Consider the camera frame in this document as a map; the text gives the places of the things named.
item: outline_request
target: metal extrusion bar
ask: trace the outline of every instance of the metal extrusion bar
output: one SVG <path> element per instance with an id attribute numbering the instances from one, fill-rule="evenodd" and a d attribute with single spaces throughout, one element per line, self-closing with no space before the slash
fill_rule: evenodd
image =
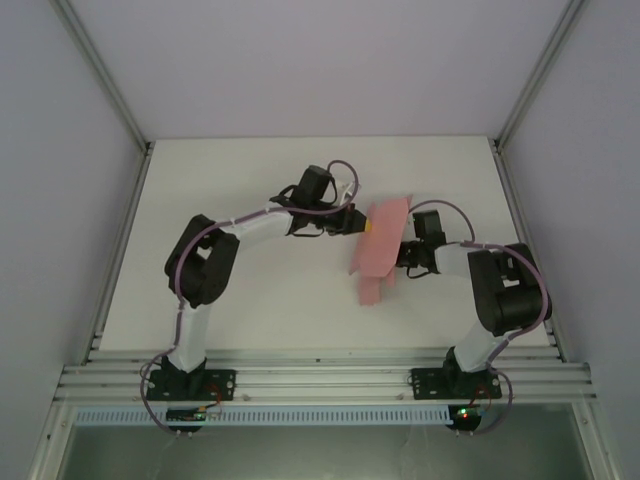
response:
<path id="1" fill-rule="evenodd" d="M 53 405 L 45 421 L 28 480 L 58 478 L 77 412 L 69 405 Z"/>
<path id="2" fill-rule="evenodd" d="M 372 368 L 366 365 L 295 365 L 265 366 L 261 361 L 241 366 L 229 362 L 237 371 L 235 400 L 232 405 L 309 405 L 309 404 L 416 404 L 446 405 L 468 400 L 415 402 L 408 382 L 411 366 L 424 362 L 404 360 L 409 367 L 394 365 Z M 501 369 L 509 375 L 518 403 L 569 403 L 595 398 L 588 368 L 566 364 L 556 359 L 555 365 L 542 359 L 527 360 L 529 367 L 510 366 L 505 360 Z M 71 405 L 139 404 L 139 361 L 98 361 L 86 367 L 65 369 L 54 402 Z M 504 403 L 506 398 L 497 400 Z M 166 402 L 155 402 L 166 405 Z"/>
<path id="3" fill-rule="evenodd" d="M 81 352 L 81 357 L 76 359 L 77 363 L 84 363 L 89 358 L 95 341 L 96 332 L 102 332 L 107 320 L 113 293 L 116 289 L 116 282 L 118 281 L 118 275 L 120 274 L 120 267 L 126 251 L 127 241 L 131 234 L 133 220 L 138 208 L 138 203 L 140 202 L 140 196 L 142 195 L 142 187 L 144 186 L 144 181 L 149 170 L 152 152 L 153 144 L 149 147 L 149 150 L 144 157 L 140 159 L 140 166 L 136 181 L 133 183 L 133 188 L 125 207 L 122 222 L 120 223 L 118 233 L 116 234 L 115 244 L 109 255 L 107 271 L 103 280 L 102 288 L 100 289 L 100 299 L 91 319 L 90 336 L 84 343 L 85 348 Z"/>
<path id="4" fill-rule="evenodd" d="M 144 138 L 144 134 L 140 130 L 140 127 L 131 114 L 129 107 L 116 87 L 115 82 L 111 78 L 107 67 L 100 58 L 91 38 L 82 25 L 80 17 L 78 17 L 78 14 L 69 4 L 68 0 L 49 0 L 49 3 L 55 10 L 62 24 L 65 26 L 69 36 L 80 51 L 85 62 L 93 72 L 96 80 L 100 84 L 100 87 L 102 87 L 102 90 L 107 95 L 116 113 L 120 117 L 120 120 L 127 128 L 129 135 L 140 151 L 144 152 L 147 148 L 147 141 Z"/>
<path id="5" fill-rule="evenodd" d="M 413 367 L 424 362 L 444 360 L 448 348 L 414 348 L 414 349 L 366 349 L 366 350 L 208 350 L 207 359 L 210 364 L 218 365 L 295 365 L 306 366 L 319 363 L 332 365 L 391 365 L 407 364 Z M 149 361 L 154 352 L 141 351 L 102 351 L 92 350 L 89 360 L 98 361 Z M 558 349 L 548 347 L 510 347 L 499 357 L 500 360 L 559 359 Z"/>
<path id="6" fill-rule="evenodd" d="M 573 404 L 573 412 L 594 478 L 623 480 L 620 462 L 612 452 L 609 435 L 601 434 L 603 425 L 597 418 L 601 414 L 600 405 L 576 402 Z"/>
<path id="7" fill-rule="evenodd" d="M 498 134 L 499 152 L 504 151 L 513 138 L 588 3 L 588 0 L 569 0 L 567 3 L 507 121 Z"/>

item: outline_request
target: white table surface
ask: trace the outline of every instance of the white table surface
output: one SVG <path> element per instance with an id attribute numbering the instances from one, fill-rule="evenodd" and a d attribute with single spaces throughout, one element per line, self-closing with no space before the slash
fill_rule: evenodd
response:
<path id="1" fill-rule="evenodd" d="M 101 350 L 158 351 L 170 345 L 177 302 L 165 261 L 188 221 L 260 208 L 310 164 L 341 158 L 360 175 L 357 207 L 413 194 L 460 206 L 479 241 L 517 241 L 484 137 L 339 137 L 161 140 L 133 224 Z M 334 174 L 349 178 L 346 169 Z M 468 238 L 463 220 L 437 207 L 448 240 Z M 411 238 L 407 228 L 407 238 Z M 398 270 L 381 304 L 362 307 L 347 270 L 356 237 L 274 239 L 236 259 L 215 303 L 207 347 L 233 350 L 448 347 L 478 321 L 468 281 Z M 514 342 L 547 346 L 541 327 Z"/>

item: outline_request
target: aluminum frame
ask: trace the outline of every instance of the aluminum frame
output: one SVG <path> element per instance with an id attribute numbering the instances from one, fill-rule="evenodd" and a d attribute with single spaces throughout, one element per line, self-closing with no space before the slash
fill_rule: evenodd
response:
<path id="1" fill-rule="evenodd" d="M 142 194 L 153 150 L 135 122 L 104 62 L 68 0 L 50 0 L 85 61 L 109 97 L 138 147 L 145 151 L 127 210 L 111 253 L 100 303 L 92 320 L 93 335 L 78 366 L 66 367 L 49 411 L 29 473 L 30 480 L 53 479 L 63 468 L 65 451 L 73 437 L 78 409 L 83 405 L 131 408 L 139 405 L 138 370 L 148 360 L 136 352 L 98 350 L 115 282 Z M 588 0 L 569 0 L 561 18 L 536 62 L 498 141 L 490 141 L 503 190 L 519 238 L 532 245 L 522 206 L 504 159 L 504 147 L 544 83 L 562 46 L 577 23 Z M 571 352 L 557 319 L 547 323 L 552 346 L 507 350 L 496 366 L 513 380 L 516 403 L 571 403 L 576 428 L 595 478 L 622 479 L 617 457 L 607 435 L 603 416 L 590 381 L 587 365 L 568 363 Z M 273 405 L 437 405 L 450 402 L 413 400 L 407 384 L 410 368 L 439 366 L 445 349 L 373 352 L 208 352 L 211 365 L 238 370 L 238 406 Z M 154 403 L 164 407 L 167 403 Z"/>
<path id="2" fill-rule="evenodd" d="M 116 114 L 127 129 L 129 136 L 140 152 L 147 150 L 147 140 L 138 126 L 129 106 L 125 102 L 105 63 L 100 58 L 91 37 L 87 33 L 80 17 L 68 0 L 49 0 L 53 10 L 64 25 L 69 37 L 77 47 L 85 63 L 91 69 L 96 82 L 100 85 Z"/>

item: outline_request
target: white wall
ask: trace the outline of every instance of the white wall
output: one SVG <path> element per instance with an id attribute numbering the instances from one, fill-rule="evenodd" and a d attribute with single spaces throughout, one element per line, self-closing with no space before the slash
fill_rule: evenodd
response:
<path id="1" fill-rule="evenodd" d="M 592 2 L 508 149 L 555 308 L 640 478 L 640 2 Z"/>
<path id="2" fill-rule="evenodd" d="M 73 0 L 151 139 L 488 134 L 566 0 Z"/>
<path id="3" fill-rule="evenodd" d="M 48 2 L 0 2 L 0 472 L 87 334 L 137 152 Z"/>

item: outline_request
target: wire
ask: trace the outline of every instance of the wire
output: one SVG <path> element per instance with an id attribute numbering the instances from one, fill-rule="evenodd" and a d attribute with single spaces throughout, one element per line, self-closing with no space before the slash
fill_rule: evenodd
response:
<path id="1" fill-rule="evenodd" d="M 292 233 L 292 237 L 296 238 L 318 238 L 324 235 L 325 229 L 324 227 L 320 230 L 320 233 Z"/>
<path id="2" fill-rule="evenodd" d="M 207 385 L 207 389 L 209 391 L 213 391 L 216 394 L 216 403 L 210 403 L 204 407 L 205 410 L 209 410 L 211 407 L 215 407 L 216 405 L 220 407 L 218 410 L 218 417 L 222 415 L 222 394 L 220 393 L 220 389 L 215 383 L 210 383 Z"/>
<path id="3" fill-rule="evenodd" d="M 467 407 L 473 407 L 474 403 L 476 402 L 477 398 L 478 398 L 478 394 L 480 392 L 484 392 L 487 395 L 487 398 L 489 399 L 489 406 L 487 406 L 487 408 L 485 409 L 485 412 L 488 412 L 491 409 L 491 392 L 489 391 L 489 389 L 485 386 L 485 385 L 478 385 L 478 388 L 476 388 L 476 391 L 473 395 L 473 398 L 471 399 L 471 401 L 469 402 L 469 405 L 467 405 Z"/>
<path id="4" fill-rule="evenodd" d="M 165 452 L 172 447 L 176 442 L 178 441 L 178 437 L 174 434 L 174 438 L 172 438 L 171 440 L 169 440 L 169 442 L 160 449 L 160 451 L 158 452 L 156 461 L 153 465 L 149 466 L 149 468 L 147 469 L 147 479 L 148 480 L 157 480 L 158 475 L 160 475 L 160 472 L 162 471 L 162 464 L 165 458 L 169 457 L 170 455 L 167 455 Z"/>
<path id="5" fill-rule="evenodd" d="M 180 285 L 181 285 L 180 284 L 180 280 L 181 280 L 181 275 L 182 275 L 182 269 L 184 267 L 184 262 L 186 261 L 187 256 L 196 247 L 196 245 L 198 243 L 200 243 L 200 241 L 204 237 L 209 235 L 211 232 L 213 232 L 213 231 L 215 231 L 215 230 L 217 230 L 219 228 L 229 227 L 229 226 L 231 226 L 233 224 L 237 225 L 237 224 L 240 224 L 240 223 L 248 222 L 249 220 L 253 220 L 254 218 L 258 218 L 258 217 L 261 217 L 263 215 L 267 215 L 267 214 L 269 214 L 271 212 L 273 212 L 273 213 L 275 213 L 275 212 L 302 213 L 304 215 L 331 215 L 333 213 L 337 213 L 337 212 L 347 208 L 351 203 L 353 203 L 353 201 L 356 198 L 356 195 L 358 194 L 358 190 L 360 189 L 360 179 L 358 177 L 358 172 L 356 172 L 356 169 L 353 168 L 353 166 L 349 162 L 346 162 L 344 160 L 332 160 L 327 165 L 327 170 L 331 171 L 331 168 L 333 166 L 335 166 L 335 165 L 343 165 L 343 166 L 347 167 L 351 171 L 351 174 L 353 175 L 353 181 L 354 181 L 353 195 L 348 196 L 346 198 L 346 201 L 343 204 L 338 205 L 335 208 L 330 208 L 328 210 L 320 210 L 320 211 L 318 211 L 318 210 L 307 210 L 307 209 L 304 209 L 304 208 L 296 208 L 296 207 L 276 207 L 276 208 L 272 208 L 272 209 L 268 209 L 268 210 L 258 210 L 256 212 L 253 212 L 253 213 L 250 213 L 248 215 L 245 215 L 244 217 L 240 217 L 240 218 L 236 219 L 233 223 L 230 222 L 230 221 L 226 221 L 226 222 L 219 222 L 219 223 L 215 223 L 213 225 L 210 225 L 209 227 L 203 229 L 195 237 L 193 237 L 191 239 L 191 241 L 185 247 L 184 251 L 180 255 L 180 258 L 178 259 L 178 263 L 176 265 L 176 271 L 175 271 L 175 278 L 174 278 L 176 296 L 178 297 L 178 302 L 179 303 L 178 303 L 178 314 L 176 315 L 176 323 L 175 323 L 175 331 L 174 331 L 173 343 L 172 343 L 171 347 L 169 347 L 168 349 L 164 350 L 163 352 L 158 353 L 155 357 L 153 357 L 151 359 L 151 361 L 147 364 L 146 368 L 144 369 L 144 372 L 141 375 L 141 380 L 140 380 L 140 398 L 142 400 L 142 403 L 143 403 L 145 409 L 147 410 L 147 413 L 151 417 L 151 420 L 153 421 L 153 423 L 155 423 L 164 432 L 169 433 L 171 435 L 176 435 L 176 432 L 171 430 L 166 424 L 162 423 L 162 421 L 160 421 L 158 416 L 154 413 L 153 409 L 151 408 L 151 405 L 149 404 L 149 401 L 147 400 L 147 398 L 145 396 L 144 386 L 145 386 L 146 378 L 149 377 L 149 373 L 151 371 L 152 365 L 154 363 L 157 363 L 158 361 L 160 361 L 162 359 L 162 357 L 164 357 L 166 355 L 170 355 L 171 353 L 173 353 L 176 350 L 176 348 L 178 348 L 178 345 L 180 344 L 180 334 L 181 334 L 181 330 L 182 330 L 182 317 L 183 317 L 185 303 L 186 303 L 184 297 L 182 296 L 182 290 L 180 288 Z"/>
<path id="6" fill-rule="evenodd" d="M 414 275 L 412 277 L 409 274 L 409 272 L 411 272 L 411 267 L 407 267 L 407 278 L 410 278 L 411 280 L 415 280 L 416 278 L 426 277 L 427 275 L 429 275 L 431 273 L 429 270 L 427 270 L 426 272 L 419 273 L 418 275 Z"/>
<path id="7" fill-rule="evenodd" d="M 145 368 L 147 365 L 149 365 L 149 362 L 143 363 L 142 366 L 140 367 L 140 370 L 138 370 L 138 375 L 140 375 L 140 378 L 143 378 L 145 380 L 149 380 L 149 378 L 145 378 L 142 376 L 142 369 Z"/>
<path id="8" fill-rule="evenodd" d="M 507 377 L 507 375 L 501 370 L 497 370 L 490 365 L 487 366 L 487 369 L 489 370 L 490 373 L 494 375 L 498 375 L 499 377 L 502 377 L 506 382 L 507 389 L 509 390 L 509 393 L 507 396 L 507 405 L 505 409 L 500 413 L 498 418 L 494 420 L 494 422 L 488 427 L 485 427 L 481 430 L 476 430 L 475 432 L 464 432 L 464 431 L 459 432 L 464 435 L 468 435 L 470 437 L 475 437 L 476 435 L 484 435 L 484 434 L 493 432 L 495 429 L 497 429 L 500 425 L 504 423 L 504 421 L 509 416 L 509 413 L 511 413 L 511 409 L 513 408 L 513 384 L 511 383 L 511 380 L 509 380 L 509 377 Z"/>
<path id="9" fill-rule="evenodd" d="M 296 188 L 295 185 L 289 185 L 286 188 L 283 188 L 282 190 L 280 190 L 280 193 L 278 194 L 279 197 L 286 197 L 287 193 L 293 191 L 293 189 Z"/>

